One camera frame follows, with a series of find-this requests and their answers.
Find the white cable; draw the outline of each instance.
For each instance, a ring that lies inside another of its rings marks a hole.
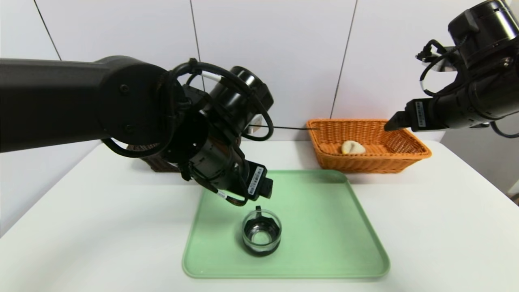
[[[211,72],[206,72],[206,71],[202,71],[202,76],[209,78],[211,80],[214,80],[216,82],[220,82],[220,80],[222,79],[222,77],[220,75],[213,74]]]

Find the brown basket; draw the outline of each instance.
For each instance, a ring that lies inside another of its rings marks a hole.
[[[317,161],[322,168],[343,172],[393,174],[424,158],[431,151],[407,129],[384,131],[387,120],[309,120],[307,123]],[[366,148],[364,154],[342,154],[344,141]]]

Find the screw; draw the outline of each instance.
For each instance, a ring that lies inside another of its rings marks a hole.
[[[124,130],[125,130],[125,133],[127,133],[127,134],[133,134],[133,133],[135,133],[135,127],[132,126],[132,125],[126,125],[126,126],[124,127]]]
[[[121,84],[121,86],[119,86],[119,91],[121,91],[123,95],[126,95],[130,91],[130,87],[126,84]]]

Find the glass cup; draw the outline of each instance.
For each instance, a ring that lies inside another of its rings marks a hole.
[[[281,241],[281,221],[269,210],[256,210],[247,214],[241,228],[243,243],[256,256],[272,254]]]

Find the white table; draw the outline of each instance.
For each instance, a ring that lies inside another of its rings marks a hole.
[[[400,174],[348,175],[391,259],[380,279],[189,278],[181,260],[201,187],[101,145],[0,239],[0,291],[519,291],[519,208],[427,145],[433,156]],[[269,169],[319,168],[310,142],[242,149]]]

